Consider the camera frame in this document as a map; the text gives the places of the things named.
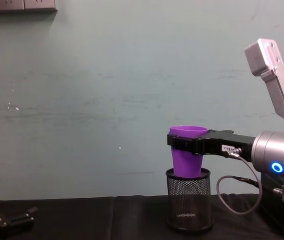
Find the mesh cup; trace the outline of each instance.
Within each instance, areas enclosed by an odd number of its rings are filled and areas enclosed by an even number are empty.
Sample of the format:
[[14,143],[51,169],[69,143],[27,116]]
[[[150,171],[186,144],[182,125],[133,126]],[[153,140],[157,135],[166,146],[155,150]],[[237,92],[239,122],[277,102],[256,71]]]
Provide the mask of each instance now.
[[174,175],[166,171],[169,213],[168,225],[185,232],[200,233],[213,226],[211,213],[210,171],[202,168],[196,178]]

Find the plastic cup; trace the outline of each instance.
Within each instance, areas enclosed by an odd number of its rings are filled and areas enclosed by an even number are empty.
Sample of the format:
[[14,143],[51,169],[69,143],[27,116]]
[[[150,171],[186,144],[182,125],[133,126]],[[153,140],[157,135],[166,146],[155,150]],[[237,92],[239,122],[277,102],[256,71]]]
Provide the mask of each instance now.
[[[169,134],[184,138],[196,138],[208,132],[203,126],[179,125],[171,126]],[[193,155],[191,152],[171,149],[174,174],[181,178],[198,178],[201,175],[203,156]]]

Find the table surface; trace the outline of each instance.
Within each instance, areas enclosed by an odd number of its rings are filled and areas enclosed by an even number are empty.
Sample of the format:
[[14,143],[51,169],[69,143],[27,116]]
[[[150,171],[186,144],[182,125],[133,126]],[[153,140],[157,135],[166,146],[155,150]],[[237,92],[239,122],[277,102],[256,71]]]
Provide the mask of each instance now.
[[[224,195],[238,211],[254,203],[253,194]],[[284,239],[258,211],[234,215],[212,196],[214,225],[201,235],[186,235],[166,225],[167,196],[118,196],[80,199],[0,201],[0,210],[7,215],[38,207],[31,232],[10,240],[246,240]]]

